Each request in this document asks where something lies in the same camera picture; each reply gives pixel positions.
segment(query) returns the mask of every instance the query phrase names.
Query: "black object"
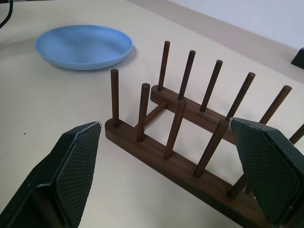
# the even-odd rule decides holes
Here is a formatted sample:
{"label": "black object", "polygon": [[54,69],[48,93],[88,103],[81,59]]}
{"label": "black object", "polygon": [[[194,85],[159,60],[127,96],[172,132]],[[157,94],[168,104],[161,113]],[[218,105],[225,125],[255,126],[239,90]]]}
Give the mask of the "black object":
{"label": "black object", "polygon": [[12,13],[13,13],[13,3],[14,3],[14,0],[10,0],[9,1],[9,13],[7,15],[7,17],[4,19],[4,21],[1,22],[0,24],[0,28],[2,28],[10,19]]}
{"label": "black object", "polygon": [[304,156],[277,129],[238,118],[230,126],[256,200],[269,222],[282,224],[303,203]]}
{"label": "black object", "polygon": [[0,215],[0,228],[77,228],[89,195],[99,122],[64,133]]}
{"label": "black object", "polygon": [[298,54],[296,54],[291,64],[304,69],[304,48],[299,50]]}

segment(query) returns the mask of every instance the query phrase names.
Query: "white wall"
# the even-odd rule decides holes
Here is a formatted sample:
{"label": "white wall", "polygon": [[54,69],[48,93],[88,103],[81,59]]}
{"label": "white wall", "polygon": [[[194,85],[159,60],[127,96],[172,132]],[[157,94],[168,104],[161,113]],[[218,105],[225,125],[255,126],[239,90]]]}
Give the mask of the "white wall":
{"label": "white wall", "polygon": [[257,35],[304,47],[304,0],[170,0]]}

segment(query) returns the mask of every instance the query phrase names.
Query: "beige tabletop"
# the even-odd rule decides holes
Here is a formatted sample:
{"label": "beige tabletop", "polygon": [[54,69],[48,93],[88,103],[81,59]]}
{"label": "beige tabletop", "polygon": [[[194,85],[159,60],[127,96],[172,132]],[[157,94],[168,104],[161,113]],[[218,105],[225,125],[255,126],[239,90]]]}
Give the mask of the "beige tabletop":
{"label": "beige tabletop", "polygon": [[[0,5],[3,20],[8,5]],[[248,72],[256,73],[236,115],[259,121],[284,85],[293,89],[269,121],[290,137],[304,123],[304,85],[202,35],[125,0],[19,2],[0,30],[0,211],[60,135],[111,118],[110,69],[59,69],[34,50],[43,32],[97,24],[128,34],[134,48],[120,70],[120,117],[136,125],[142,83],[158,82],[163,43],[171,42],[164,85],[178,91],[189,50],[196,50],[185,96],[201,102],[217,59],[224,64],[209,108],[226,115]],[[156,104],[149,102],[148,111]],[[173,113],[165,111],[146,134],[165,144]],[[211,134],[184,120],[174,150],[198,162]],[[304,140],[297,143],[304,151]],[[234,145],[222,141],[207,166],[233,184],[242,168]],[[92,189],[81,228],[235,228],[226,218],[107,140],[103,129]]]}

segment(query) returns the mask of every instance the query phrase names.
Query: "blue plate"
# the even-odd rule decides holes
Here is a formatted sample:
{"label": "blue plate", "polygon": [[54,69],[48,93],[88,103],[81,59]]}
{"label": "blue plate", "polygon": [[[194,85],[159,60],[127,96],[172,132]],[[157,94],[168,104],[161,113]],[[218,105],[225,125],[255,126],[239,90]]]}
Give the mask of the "blue plate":
{"label": "blue plate", "polygon": [[123,61],[131,39],[113,28],[72,25],[52,29],[35,42],[36,51],[50,64],[71,70],[98,70]]}

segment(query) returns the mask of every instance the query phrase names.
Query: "black cable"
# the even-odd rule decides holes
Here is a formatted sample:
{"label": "black cable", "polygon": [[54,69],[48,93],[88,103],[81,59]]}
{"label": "black cable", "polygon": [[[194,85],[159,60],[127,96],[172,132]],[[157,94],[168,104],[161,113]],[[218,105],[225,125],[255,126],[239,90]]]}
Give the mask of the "black cable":
{"label": "black cable", "polygon": [[12,13],[13,13],[13,2],[14,0],[9,0],[9,13],[7,15],[7,17],[4,19],[4,21],[1,22],[0,24],[0,28],[2,28],[10,19]]}

